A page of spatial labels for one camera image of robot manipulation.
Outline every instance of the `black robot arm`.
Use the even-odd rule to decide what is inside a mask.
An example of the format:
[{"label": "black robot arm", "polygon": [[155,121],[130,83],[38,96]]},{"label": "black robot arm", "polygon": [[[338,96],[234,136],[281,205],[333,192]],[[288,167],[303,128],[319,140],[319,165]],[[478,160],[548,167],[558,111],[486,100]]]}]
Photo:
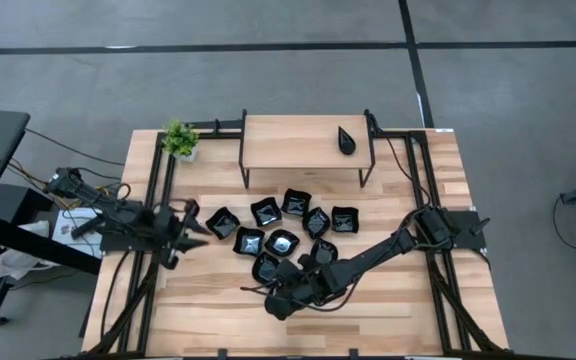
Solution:
[{"label": "black robot arm", "polygon": [[176,213],[181,211],[170,206],[161,206],[157,213],[144,206],[141,201],[115,199],[86,184],[76,168],[58,168],[46,185],[46,192],[67,199],[79,199],[82,203],[101,211],[92,222],[103,220],[106,225],[103,234],[123,234],[138,237],[151,244],[150,248],[159,253],[160,264],[174,269],[178,259],[175,252],[186,252],[206,245],[203,240],[191,239],[188,230],[210,234],[197,222],[199,205],[194,200],[186,200],[184,216],[180,220]]}]

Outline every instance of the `black square bowl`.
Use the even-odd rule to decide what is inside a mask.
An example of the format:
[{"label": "black square bowl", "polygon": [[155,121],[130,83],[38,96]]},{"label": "black square bowl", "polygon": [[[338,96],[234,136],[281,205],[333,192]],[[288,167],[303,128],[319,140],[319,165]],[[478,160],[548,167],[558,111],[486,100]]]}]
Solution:
[{"label": "black square bowl", "polygon": [[359,231],[359,210],[355,208],[332,208],[332,231],[354,232]]},{"label": "black square bowl", "polygon": [[258,227],[270,225],[281,220],[281,210],[274,197],[267,197],[259,202],[250,204],[250,211]]},{"label": "black square bowl", "polygon": [[301,224],[308,236],[314,240],[320,238],[330,229],[330,218],[320,207],[316,207],[304,216]]},{"label": "black square bowl", "polygon": [[261,253],[252,265],[252,277],[260,284],[268,284],[275,278],[279,260],[272,255]]},{"label": "black square bowl", "polygon": [[270,234],[268,241],[264,244],[269,253],[276,256],[290,256],[299,245],[299,238],[290,231],[277,229]]},{"label": "black square bowl", "polygon": [[248,229],[242,226],[237,230],[237,240],[232,251],[241,255],[257,257],[261,253],[264,235],[266,233],[259,229]]},{"label": "black square bowl", "polygon": [[281,205],[281,211],[286,214],[303,217],[308,212],[311,198],[312,195],[307,192],[288,189],[284,194],[284,203]]},{"label": "black square bowl", "polygon": [[206,220],[206,226],[219,240],[227,238],[239,225],[239,219],[226,207],[217,210],[215,215]]},{"label": "black square bowl", "polygon": [[317,239],[312,245],[310,256],[320,265],[326,265],[339,258],[339,251],[335,244],[324,239]]}]

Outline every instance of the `green plant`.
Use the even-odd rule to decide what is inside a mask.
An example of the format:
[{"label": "green plant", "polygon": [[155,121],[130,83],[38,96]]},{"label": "green plant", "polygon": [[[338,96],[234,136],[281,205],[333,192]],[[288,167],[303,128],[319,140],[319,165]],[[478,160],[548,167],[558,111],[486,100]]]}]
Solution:
[{"label": "green plant", "polygon": [[174,155],[188,156],[192,148],[199,142],[199,133],[193,130],[192,125],[184,124],[177,119],[166,125],[164,150]]}]

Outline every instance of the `raised wooden platform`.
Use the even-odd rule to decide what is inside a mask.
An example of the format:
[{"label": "raised wooden platform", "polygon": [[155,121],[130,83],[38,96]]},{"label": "raised wooden platform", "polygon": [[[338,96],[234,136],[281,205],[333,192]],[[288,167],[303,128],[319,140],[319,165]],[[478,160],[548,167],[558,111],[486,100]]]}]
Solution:
[{"label": "raised wooden platform", "polygon": [[[337,146],[338,127],[355,140],[352,155]],[[243,151],[247,169],[367,169],[371,165],[364,115],[248,115]]]},{"label": "raised wooden platform", "polygon": [[[123,176],[123,181],[132,186],[132,198],[145,195],[156,136],[156,131],[133,133]],[[442,204],[452,209],[470,207],[455,134],[429,130],[428,140]],[[403,142],[393,140],[393,145],[407,169]],[[219,207],[228,206],[243,226],[253,226],[250,203],[275,196],[281,204],[289,187],[313,194],[311,207],[321,206],[328,213],[333,206],[357,207],[361,222],[358,234],[328,232],[324,236],[338,246],[341,257],[353,256],[386,238],[415,205],[411,183],[397,168],[385,140],[375,140],[377,165],[363,189],[357,184],[356,170],[286,169],[256,173],[246,190],[237,164],[238,148],[238,140],[202,140],[197,162],[177,166],[172,198],[197,199],[202,221]],[[419,154],[417,159],[421,177],[425,178]],[[161,197],[165,168],[163,160],[156,199]],[[301,239],[293,258],[310,251],[312,241],[299,220],[286,216],[281,227]],[[181,256],[174,271],[161,268],[159,272],[149,356],[215,356],[219,348],[227,348],[232,356],[346,355],[349,348],[358,348],[364,355],[441,353],[421,253],[396,257],[366,274],[350,302],[338,312],[303,310],[280,322],[265,312],[262,297],[239,290],[239,286],[256,284],[250,275],[254,259],[235,254],[232,238],[207,238],[210,246]],[[100,317],[120,256],[117,253],[104,258],[84,350],[99,341]],[[455,250],[453,256],[464,305],[493,341],[506,346],[486,263],[466,250]],[[131,266],[132,256],[120,271],[107,327],[123,308]],[[448,304],[446,307],[453,347],[458,348],[454,317]],[[137,332],[138,322],[133,322],[129,349],[136,346]]]}]

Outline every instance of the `potted plant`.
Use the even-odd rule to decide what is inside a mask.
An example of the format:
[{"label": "potted plant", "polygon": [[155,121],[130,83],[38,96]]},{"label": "potted plant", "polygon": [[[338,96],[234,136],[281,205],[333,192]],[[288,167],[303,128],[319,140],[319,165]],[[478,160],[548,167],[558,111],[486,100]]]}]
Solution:
[{"label": "potted plant", "polygon": [[197,157],[199,133],[192,125],[173,119],[166,126],[166,137],[163,141],[164,150],[180,161],[193,162]]}]

